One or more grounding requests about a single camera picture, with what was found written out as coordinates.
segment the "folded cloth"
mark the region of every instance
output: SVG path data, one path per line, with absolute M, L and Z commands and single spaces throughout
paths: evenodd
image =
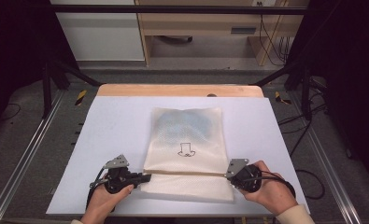
M 153 110 L 142 191 L 230 202 L 228 164 L 220 108 Z

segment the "white cabinet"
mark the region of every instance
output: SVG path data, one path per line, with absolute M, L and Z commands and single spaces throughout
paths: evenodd
M 133 5 L 133 0 L 50 0 L 52 4 Z M 144 61 L 134 13 L 56 13 L 77 61 Z

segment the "forearm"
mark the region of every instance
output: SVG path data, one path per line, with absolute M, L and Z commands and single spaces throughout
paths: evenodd
M 315 223 L 312 217 L 307 213 L 303 204 L 296 205 L 279 216 L 277 220 L 281 224 L 313 224 Z

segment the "printed symbol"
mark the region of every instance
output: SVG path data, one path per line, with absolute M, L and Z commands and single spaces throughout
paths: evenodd
M 182 157 L 192 157 L 195 155 L 195 151 L 191 151 L 191 143 L 181 143 L 181 151 L 178 155 Z

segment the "hand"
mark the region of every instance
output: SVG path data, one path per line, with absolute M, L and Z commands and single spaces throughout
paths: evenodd
M 263 161 L 257 161 L 254 165 L 262 171 L 263 176 L 272 176 L 263 172 L 270 172 Z M 239 191 L 245 196 L 246 200 L 263 205 L 275 216 L 298 205 L 298 202 L 295 200 L 294 196 L 292 196 L 289 188 L 276 180 L 263 179 L 261 188 L 253 193 L 249 193 L 242 189 Z
M 83 224 L 103 224 L 114 206 L 128 196 L 134 185 L 123 188 L 120 192 L 110 194 L 105 185 L 100 185 L 94 190 L 88 209 L 81 219 Z

